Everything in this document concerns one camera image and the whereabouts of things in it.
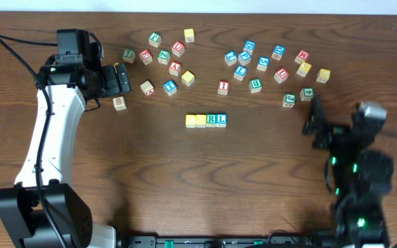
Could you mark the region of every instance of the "wooden table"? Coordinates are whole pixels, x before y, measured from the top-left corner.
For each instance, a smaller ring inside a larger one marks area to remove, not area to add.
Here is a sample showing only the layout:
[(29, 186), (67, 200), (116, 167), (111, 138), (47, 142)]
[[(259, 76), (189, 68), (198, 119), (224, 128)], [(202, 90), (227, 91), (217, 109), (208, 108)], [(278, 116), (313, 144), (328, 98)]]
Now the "wooden table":
[[(329, 226), (329, 203), (323, 163), (327, 152), (311, 148), (301, 136), (306, 102), (281, 107), (284, 93), (314, 87), (329, 117), (348, 121), (350, 108), (363, 100), (388, 109), (386, 132), (397, 132), (397, 17), (272, 14), (128, 14), (0, 12), (0, 33), (55, 42), (56, 29), (81, 28), (100, 39), (104, 64), (121, 61), (125, 48), (149, 49), (154, 61), (127, 64), (133, 91), (128, 109), (117, 112), (111, 99), (85, 113), (74, 146), (74, 189), (90, 206), (95, 221), (162, 236), (260, 235), (275, 229), (305, 231)], [(196, 75), (192, 87), (172, 77), (155, 59), (194, 28), (195, 43), (173, 59)], [(148, 43), (160, 32), (159, 48)], [(257, 42), (243, 82), (226, 52), (242, 51), (246, 39)], [(38, 70), (56, 48), (9, 42)], [(256, 70), (260, 55), (281, 44), (281, 61), (266, 72)], [(310, 73), (296, 75), (296, 53), (311, 53)], [(284, 66), (282, 84), (273, 73)], [(332, 71), (327, 84), (316, 83), (320, 68)], [(260, 78), (263, 89), (251, 94), (248, 80)], [(151, 80), (156, 93), (146, 97), (139, 86)], [(162, 84), (174, 79), (178, 92), (169, 97)], [(231, 83), (228, 96), (217, 94), (220, 80)], [(37, 90), (26, 69), (0, 45), (0, 188), (11, 187), (27, 154), (37, 113)], [(225, 112), (226, 128), (186, 129), (185, 115)], [(397, 241), (397, 136), (380, 135), (375, 148), (395, 160), (393, 191), (383, 207), (391, 241)], [(0, 221), (0, 247), (10, 247)]]

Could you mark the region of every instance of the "green block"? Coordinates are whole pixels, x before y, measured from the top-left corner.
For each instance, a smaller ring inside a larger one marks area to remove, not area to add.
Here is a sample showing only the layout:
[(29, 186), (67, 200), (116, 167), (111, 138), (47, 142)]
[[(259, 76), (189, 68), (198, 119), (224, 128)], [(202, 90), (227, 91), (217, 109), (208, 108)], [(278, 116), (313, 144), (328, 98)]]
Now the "green block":
[(295, 103), (295, 95), (294, 94), (286, 94), (286, 103)]
[(152, 41), (154, 41), (154, 42), (157, 42), (161, 37), (162, 37), (162, 36), (161, 36), (160, 34), (158, 34), (158, 33), (156, 33), (156, 32), (153, 32), (153, 33), (150, 35), (150, 40), (152, 40)]
[(215, 123), (216, 115), (215, 114), (207, 114), (206, 115), (206, 123)]
[(251, 87), (252, 87), (253, 89), (262, 86), (260, 79), (253, 79), (253, 80), (250, 81), (250, 84), (251, 84)]
[(133, 50), (131, 50), (131, 49), (125, 49), (125, 51), (123, 52), (123, 55), (122, 55), (122, 56), (127, 57), (127, 58), (131, 58), (131, 57), (132, 57), (132, 54), (134, 54), (134, 51), (133, 51)]
[(161, 50), (159, 52), (159, 58), (161, 58), (161, 59), (167, 59), (168, 55), (170, 55), (170, 52), (168, 52), (166, 50)]
[(174, 241), (166, 240), (165, 241), (165, 248), (174, 248)]
[(314, 96), (315, 90), (313, 88), (304, 88), (303, 89), (304, 96)]

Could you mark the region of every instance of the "green light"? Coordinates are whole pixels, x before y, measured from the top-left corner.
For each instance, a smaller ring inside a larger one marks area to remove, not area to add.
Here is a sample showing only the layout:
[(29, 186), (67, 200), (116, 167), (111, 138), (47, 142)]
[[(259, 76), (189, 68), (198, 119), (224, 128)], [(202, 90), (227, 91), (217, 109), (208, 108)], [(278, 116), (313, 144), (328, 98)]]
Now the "green light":
[(364, 218), (359, 218), (357, 224), (358, 224), (358, 227), (364, 227), (365, 226), (365, 219)]

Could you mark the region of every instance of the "toy cube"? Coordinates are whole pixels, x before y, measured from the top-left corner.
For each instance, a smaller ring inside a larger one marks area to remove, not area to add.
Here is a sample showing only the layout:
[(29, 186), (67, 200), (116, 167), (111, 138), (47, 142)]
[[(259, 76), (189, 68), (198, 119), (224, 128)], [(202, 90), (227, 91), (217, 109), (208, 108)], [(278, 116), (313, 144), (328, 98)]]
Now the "toy cube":
[(186, 71), (185, 73), (183, 73), (182, 75), (182, 82), (184, 84), (186, 84), (186, 86), (191, 86), (191, 84), (193, 82), (195, 82), (196, 77), (190, 72), (190, 71)]
[(127, 109), (127, 106), (125, 105), (125, 100), (123, 99), (123, 96), (116, 97), (115, 99), (113, 99), (113, 104), (114, 104), (114, 108), (117, 111)]
[(249, 54), (252, 55), (252, 53), (254, 52), (255, 44), (255, 42), (247, 40), (243, 51), (249, 52)]
[(220, 81), (217, 93), (227, 95), (227, 92), (229, 92), (229, 82)]
[(315, 97), (313, 88), (303, 88), (300, 92), (301, 101), (310, 101)]
[(293, 107), (296, 99), (294, 94), (285, 94), (283, 97), (283, 107)]
[(234, 51), (228, 52), (225, 55), (225, 62), (228, 66), (234, 65), (237, 62), (237, 54)]
[(158, 48), (159, 45), (162, 43), (162, 36), (156, 32), (153, 32), (150, 35), (150, 38), (148, 38), (148, 41), (150, 42), (150, 45)]
[(170, 74), (172, 74), (174, 76), (178, 76), (181, 68), (182, 68), (182, 65), (179, 62), (176, 62), (176, 61), (171, 62)]
[(154, 93), (155, 89), (151, 82), (146, 81), (141, 84), (141, 90), (145, 93), (146, 96), (149, 96)]
[(133, 63), (135, 58), (136, 58), (136, 54), (131, 49), (125, 49), (125, 51), (122, 54), (123, 62)]
[(206, 114), (196, 115), (196, 127), (206, 127)]
[(148, 49), (145, 49), (144, 51), (139, 53), (139, 56), (145, 65), (152, 62), (152, 55), (151, 52), (148, 51)]
[(278, 83), (282, 83), (284, 81), (286, 81), (286, 79), (289, 77), (289, 73), (286, 71), (285, 68), (281, 68), (278, 71), (275, 72), (275, 76), (274, 79), (278, 82)]
[(207, 114), (206, 115), (206, 127), (215, 127), (216, 126), (216, 115), (215, 114)]
[(246, 72), (247, 72), (247, 69), (244, 68), (243, 66), (239, 65), (235, 69), (234, 78), (242, 81), (245, 78), (245, 76), (246, 76)]
[(216, 114), (216, 127), (226, 127), (227, 115), (226, 114)]
[(274, 52), (272, 53), (272, 58), (276, 60), (281, 60), (281, 57), (284, 54), (284, 51), (286, 51), (285, 47), (282, 47), (281, 45), (276, 45)]
[(171, 96), (177, 92), (177, 85), (175, 82), (173, 82), (173, 80), (169, 80), (163, 84), (163, 89), (165, 89), (165, 92), (168, 94), (168, 96)]
[(251, 61), (251, 54), (247, 51), (244, 51), (239, 54), (238, 56), (238, 62), (240, 62), (241, 65), (247, 65)]
[(170, 52), (166, 50), (161, 50), (159, 52), (159, 56), (157, 57), (159, 60), (159, 63), (162, 63), (163, 65), (167, 65), (168, 62), (170, 61)]
[(185, 29), (185, 42), (194, 42), (194, 28)]
[(265, 72), (269, 65), (269, 61), (270, 61), (269, 58), (261, 56), (260, 59), (258, 60), (258, 65), (256, 66), (256, 69)]
[(301, 64), (302, 62), (306, 61), (309, 58), (309, 53), (304, 50), (301, 50), (298, 55), (295, 57), (295, 62)]
[(296, 73), (300, 76), (306, 77), (307, 73), (310, 71), (310, 68), (312, 67), (311, 64), (308, 62), (302, 62)]
[(177, 56), (182, 56), (185, 52), (185, 45), (183, 45), (180, 41), (177, 41), (174, 45), (172, 45), (172, 53)]
[(249, 82), (249, 90), (251, 93), (260, 92), (263, 84), (260, 79), (254, 79)]
[(186, 124), (186, 127), (196, 128), (196, 115), (195, 114), (187, 114), (185, 124)]
[(319, 83), (327, 83), (330, 78), (330, 71), (326, 69), (321, 69), (316, 75), (316, 81)]

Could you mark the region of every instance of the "white wall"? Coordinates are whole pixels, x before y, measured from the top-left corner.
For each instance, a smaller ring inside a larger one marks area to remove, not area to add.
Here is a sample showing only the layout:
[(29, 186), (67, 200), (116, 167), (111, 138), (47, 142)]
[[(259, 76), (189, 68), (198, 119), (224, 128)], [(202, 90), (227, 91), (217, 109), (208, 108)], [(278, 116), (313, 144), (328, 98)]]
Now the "white wall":
[(0, 0), (0, 10), (397, 14), (397, 0)]

